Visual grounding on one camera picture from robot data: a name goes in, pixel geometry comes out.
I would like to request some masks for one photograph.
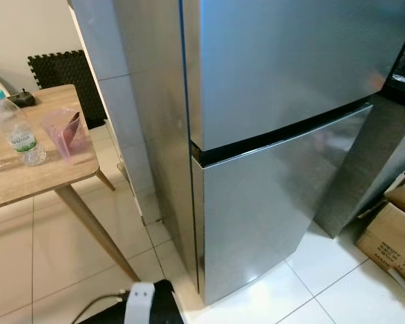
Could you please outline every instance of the bottle label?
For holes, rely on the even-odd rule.
[[[11,144],[17,152],[27,152],[36,146],[36,139],[33,134],[27,134],[11,140]]]

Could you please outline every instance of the refrigerator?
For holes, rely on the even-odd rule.
[[[115,8],[163,220],[210,304],[296,249],[402,48],[405,0]]]

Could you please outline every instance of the table top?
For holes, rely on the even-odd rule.
[[[25,198],[53,190],[80,180],[92,177],[99,169],[88,128],[84,118],[80,118],[86,132],[88,145],[83,152],[66,163],[55,145],[41,128],[39,121],[50,111],[67,107],[81,111],[80,102],[71,84],[43,89],[32,93],[36,105],[23,108],[37,141],[47,152],[47,160],[33,167],[20,161],[17,152],[0,134],[0,207]]]

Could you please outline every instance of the wall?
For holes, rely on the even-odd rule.
[[[128,64],[117,25],[114,0],[72,0],[78,30],[142,218],[161,218],[155,185],[136,111]]]
[[[76,49],[66,0],[0,0],[0,81],[10,93],[38,89],[27,56]]]

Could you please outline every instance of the wooden table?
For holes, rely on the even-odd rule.
[[[81,111],[75,87],[73,85],[56,86],[36,91],[33,95],[36,98],[36,105],[24,108],[23,112],[33,128],[36,139],[44,146],[47,160],[34,167],[23,165],[18,154],[0,134],[0,207],[54,190],[110,257],[129,277],[134,281],[139,281],[138,276],[109,234],[71,186],[74,182],[98,176],[110,189],[114,189],[111,182],[99,169],[92,142],[89,141],[88,147],[74,156],[72,164],[66,163],[39,124],[44,115],[61,107]],[[84,118],[81,118],[81,122],[84,131],[90,138]]]

